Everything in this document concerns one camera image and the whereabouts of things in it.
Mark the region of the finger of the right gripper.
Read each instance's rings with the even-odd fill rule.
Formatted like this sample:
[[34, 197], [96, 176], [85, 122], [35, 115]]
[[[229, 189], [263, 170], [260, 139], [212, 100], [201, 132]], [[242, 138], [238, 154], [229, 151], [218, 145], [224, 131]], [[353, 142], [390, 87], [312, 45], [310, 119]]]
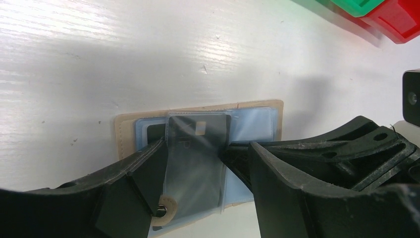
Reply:
[[394, 129], [362, 116], [312, 138], [233, 142], [220, 158], [252, 192], [417, 187], [417, 146]]

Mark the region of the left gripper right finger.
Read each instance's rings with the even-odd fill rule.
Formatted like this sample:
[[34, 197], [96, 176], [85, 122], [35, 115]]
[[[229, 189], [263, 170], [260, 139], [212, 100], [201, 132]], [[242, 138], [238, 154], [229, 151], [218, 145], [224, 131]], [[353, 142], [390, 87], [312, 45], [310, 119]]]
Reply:
[[250, 175], [263, 238], [417, 238], [420, 187], [391, 184], [357, 192], [338, 187], [249, 146]]

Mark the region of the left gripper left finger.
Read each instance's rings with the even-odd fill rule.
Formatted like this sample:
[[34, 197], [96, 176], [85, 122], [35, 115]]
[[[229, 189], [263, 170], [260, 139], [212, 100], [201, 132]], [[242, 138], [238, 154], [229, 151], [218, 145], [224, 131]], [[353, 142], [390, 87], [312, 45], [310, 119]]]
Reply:
[[163, 139], [57, 188], [0, 192], [3, 238], [145, 238], [168, 159]]

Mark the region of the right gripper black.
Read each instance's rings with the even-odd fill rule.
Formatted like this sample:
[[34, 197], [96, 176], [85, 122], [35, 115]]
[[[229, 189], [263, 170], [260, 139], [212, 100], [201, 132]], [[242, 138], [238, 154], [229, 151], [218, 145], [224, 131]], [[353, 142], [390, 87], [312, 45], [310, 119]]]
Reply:
[[408, 70], [402, 78], [403, 118], [420, 126], [420, 70]]

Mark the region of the beige card holder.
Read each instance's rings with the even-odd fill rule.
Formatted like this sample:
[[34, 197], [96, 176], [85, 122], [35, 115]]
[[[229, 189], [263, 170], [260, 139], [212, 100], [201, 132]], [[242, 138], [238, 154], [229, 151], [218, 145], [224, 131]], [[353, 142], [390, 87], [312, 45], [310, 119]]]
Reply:
[[218, 158], [231, 142], [281, 138], [282, 100], [118, 115], [114, 120], [119, 159], [154, 141], [168, 142], [161, 212], [148, 236], [157, 238], [224, 209], [252, 202], [245, 184]]

